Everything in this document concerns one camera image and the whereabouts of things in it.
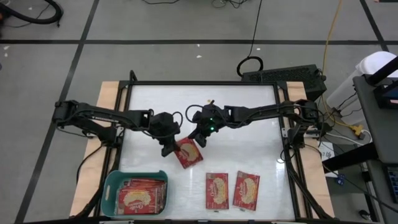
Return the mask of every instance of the table surface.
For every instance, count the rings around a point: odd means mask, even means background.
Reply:
[[[354,77],[353,81],[379,159],[385,163],[398,163],[398,111],[380,109],[373,94],[374,87],[364,77]]]
[[[113,109],[116,100],[117,86],[118,82],[103,82],[97,106]],[[291,100],[306,98],[302,83],[288,83],[288,92]],[[311,146],[317,146],[317,142],[314,139],[306,139],[305,143]],[[97,139],[88,140],[85,156],[95,150],[99,146],[99,144],[100,142]],[[101,169],[103,165],[104,152],[105,150],[102,150],[95,154],[92,158],[87,160],[87,162],[81,168],[79,183],[76,187],[75,198],[73,200],[70,215],[75,215],[76,213],[78,213],[90,200],[90,198],[98,188]],[[331,216],[334,216],[333,208],[331,206],[330,195],[326,184],[325,174],[323,173],[323,167],[319,158],[319,154],[310,147],[306,147],[301,150],[301,155],[303,169],[309,191],[312,193],[317,202],[324,208],[324,210]],[[305,217],[302,194],[297,187],[296,189],[300,216]]]
[[[155,114],[163,111],[185,114],[190,105],[205,105],[211,100],[220,108],[276,104],[274,87],[269,85],[137,85],[132,88],[129,110],[150,108]],[[187,116],[192,119],[196,111],[201,108],[190,108]],[[175,115],[174,119],[180,122],[180,116]],[[196,126],[184,115],[175,139],[187,137]],[[283,144],[278,118],[252,122],[238,129],[225,127],[207,138],[206,147],[197,146],[203,160],[183,169],[174,153],[167,157],[160,155],[158,141],[139,131],[126,130],[119,170],[127,173],[162,170],[169,177],[167,206],[156,219],[294,220],[286,166],[280,160]],[[256,211],[243,212],[235,206],[218,212],[206,209],[206,173],[228,174],[228,197],[232,202],[238,171],[260,176]],[[137,217],[140,220],[151,218]]]
[[[355,77],[353,80],[380,160],[385,163],[398,163],[396,150],[398,111],[380,109],[373,95],[374,87],[368,85],[364,77]],[[386,177],[382,170],[382,162],[367,161],[374,191],[378,199],[398,209],[398,204],[391,199]],[[396,223],[398,214],[382,205],[380,210],[385,223]]]

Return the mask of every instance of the red snack package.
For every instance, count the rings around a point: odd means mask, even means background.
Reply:
[[[229,209],[228,174],[206,174],[206,208]]]
[[[126,187],[119,192],[118,215],[156,214],[157,188]]]
[[[203,160],[199,149],[192,139],[181,139],[177,142],[177,145],[180,147],[180,150],[174,151],[174,153],[184,169]]]
[[[260,176],[238,171],[233,205],[256,211]]]
[[[165,203],[165,190],[166,185],[163,180],[155,179],[131,179],[129,182],[130,187],[145,187],[157,189],[157,208],[158,212],[164,208]]]

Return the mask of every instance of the black cable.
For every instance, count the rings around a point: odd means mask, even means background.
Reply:
[[[340,105],[338,105],[338,106],[336,107],[336,110],[340,109],[340,107],[343,106],[343,104],[344,104],[345,102],[347,102],[347,100],[351,99],[351,98],[354,97],[355,95],[356,95],[356,92],[355,92],[354,94],[352,94],[350,97],[348,97],[347,99],[345,99],[342,103],[340,103]]]
[[[50,4],[48,4],[47,7],[45,7],[35,19],[38,19],[43,14],[43,12],[46,11],[49,7],[50,7]],[[26,23],[24,25],[20,25],[20,26],[10,26],[10,25],[4,25],[4,26],[5,27],[12,27],[12,28],[21,28],[21,27],[25,27],[25,26],[28,26],[28,25],[31,25],[31,24],[32,24],[31,22],[28,22],[28,23]]]
[[[63,15],[63,11],[62,11],[61,7],[53,0],[44,0],[44,1],[49,3],[55,9],[54,16],[52,16],[51,18],[48,18],[48,19],[31,18],[31,17],[25,16],[25,15],[22,15],[21,13],[7,7],[3,3],[0,3],[0,11],[3,11],[12,16],[15,16],[18,19],[21,19],[23,21],[30,22],[33,24],[51,24],[53,22],[59,21]]]
[[[80,175],[80,169],[82,167],[82,165],[86,162],[86,160],[88,158],[90,158],[92,155],[94,155],[96,152],[98,152],[101,148],[103,147],[103,145],[100,145],[100,147],[98,147],[97,149],[95,149],[92,153],[90,153],[88,156],[86,156],[83,161],[80,163],[79,167],[77,168],[77,173],[76,173],[76,184],[79,181],[79,175]]]
[[[174,116],[175,114],[179,114],[181,116],[181,122],[180,122],[180,125],[179,125],[179,127],[181,128],[182,123],[184,121],[184,116],[179,111],[176,111],[176,112],[172,113],[172,116]]]
[[[292,158],[295,155],[295,150],[294,150],[294,154],[290,157],[290,159],[286,159],[283,160],[284,162],[279,162],[276,161],[279,164],[286,164],[286,169],[287,169],[287,173],[288,175],[293,179],[293,181],[296,183],[296,185],[299,187],[299,189],[302,191],[303,196],[308,200],[308,202],[310,203],[311,207],[313,208],[313,210],[315,211],[315,213],[318,215],[319,218],[323,218],[323,219],[333,219],[331,216],[329,216],[324,209],[318,204],[318,202],[314,199],[314,197],[312,196],[311,192],[308,191],[307,187],[305,186],[305,184],[303,182],[301,182],[300,177],[298,175],[298,173],[294,170],[294,167],[292,165]]]
[[[319,156],[321,157],[321,160],[322,160],[322,153],[321,153],[321,151],[319,151],[319,149],[317,149],[317,148],[315,148],[313,146],[310,146],[309,144],[305,144],[305,145],[308,146],[308,147],[311,147],[312,149],[315,149],[319,153]]]
[[[283,155],[284,152],[285,152],[285,149],[283,149],[282,152],[280,152],[280,155],[279,155],[279,158],[280,158],[283,162],[276,161],[277,163],[283,164],[283,163],[285,163],[285,162],[287,161],[286,159],[282,158],[282,155]],[[296,151],[293,150],[293,153],[292,153],[292,155],[290,156],[289,160],[292,160],[293,157],[294,157],[295,155],[296,155]]]
[[[179,0],[174,0],[172,2],[148,2],[146,0],[141,0],[143,2],[145,2],[146,4],[174,4],[176,2],[178,2]]]
[[[322,166],[328,170],[329,172],[334,173],[335,175],[338,175],[336,172],[331,171],[329,168],[327,168],[325,165],[322,164]],[[398,213],[398,210],[394,209],[393,207],[391,207],[390,205],[386,204],[385,202],[383,202],[382,200],[378,199],[376,196],[374,196],[373,194],[370,194],[367,190],[362,189],[361,187],[359,187],[358,185],[354,184],[354,182],[348,180],[346,177],[342,177],[345,180],[347,180],[347,182],[349,182],[350,184],[352,184],[354,187],[356,187],[358,190],[364,192],[367,196],[373,198],[374,200],[376,200],[377,202],[379,202],[381,205],[385,206],[386,208],[388,208],[389,210]]]
[[[259,5],[259,10],[257,12],[257,18],[256,18],[256,25],[254,26],[254,33],[253,33],[253,38],[251,40],[251,46],[250,46],[250,52],[249,55],[243,59],[241,62],[239,62],[238,66],[236,67],[236,73],[240,76],[243,77],[242,73],[241,73],[241,66],[243,65],[244,62],[247,62],[248,60],[254,59],[257,60],[260,63],[260,69],[259,71],[261,71],[264,68],[264,62],[262,61],[262,59],[260,57],[257,56],[250,56],[251,52],[253,50],[253,45],[254,45],[254,39],[256,38],[256,32],[257,32],[257,24],[259,22],[259,16],[260,16],[260,10],[261,10],[261,4],[262,4],[262,0],[260,0],[260,5]]]
[[[257,24],[259,22],[261,4],[262,4],[262,0],[260,0],[259,10],[257,11],[256,25],[254,26],[254,33],[253,33],[253,38],[251,40],[250,52],[249,52],[248,57],[250,57],[250,55],[251,55],[251,52],[253,50],[253,45],[254,45],[254,39],[256,38]]]
[[[231,3],[231,5],[235,8],[235,9],[239,9],[239,7],[241,7],[241,5],[245,2],[247,2],[248,0],[242,0],[241,2],[236,2],[236,1],[232,1],[232,0],[225,0],[229,3]]]
[[[361,111],[361,110],[362,110],[362,107],[360,109],[353,110],[353,111],[351,111],[351,113],[349,113],[347,115],[344,115],[344,116],[341,116],[341,117],[344,118],[345,116],[349,116],[349,115],[353,114],[354,112]]]
[[[325,119],[325,116],[323,115],[322,112],[321,112],[321,114],[322,114],[321,134],[322,134],[323,126],[325,125],[326,119]],[[318,145],[318,147],[321,145],[321,143],[322,143],[322,137],[319,137],[319,145]]]
[[[57,130],[61,131],[63,133],[72,134],[72,135],[76,135],[76,136],[83,137],[83,138],[88,138],[87,136],[82,135],[82,134],[78,134],[78,133],[73,133],[73,132],[70,132],[70,131],[62,130],[60,127],[57,127]]]

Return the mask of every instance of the teal basket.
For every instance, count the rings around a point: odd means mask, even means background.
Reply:
[[[163,180],[166,185],[166,198],[165,207],[167,204],[167,192],[169,189],[168,178],[164,171],[148,172],[148,173],[123,173],[118,170],[111,172],[105,180],[104,191],[101,199],[101,211],[104,215],[110,218],[134,218],[142,215],[117,215],[116,214],[116,201],[118,200],[118,190],[123,185],[125,180],[130,178],[148,178],[155,180]]]

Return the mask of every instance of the red wrapper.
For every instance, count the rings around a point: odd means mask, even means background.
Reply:
[[[206,174],[206,208],[229,209],[228,174]]]
[[[156,188],[157,189],[158,211],[160,211],[164,208],[166,183],[163,180],[131,179],[129,181],[129,186],[130,187]]]
[[[203,160],[199,149],[192,139],[181,139],[177,142],[177,145],[180,147],[180,150],[174,151],[174,153],[184,169]]]
[[[256,211],[260,176],[238,171],[233,205]]]
[[[126,187],[120,190],[118,200],[119,215],[158,213],[158,189]]]

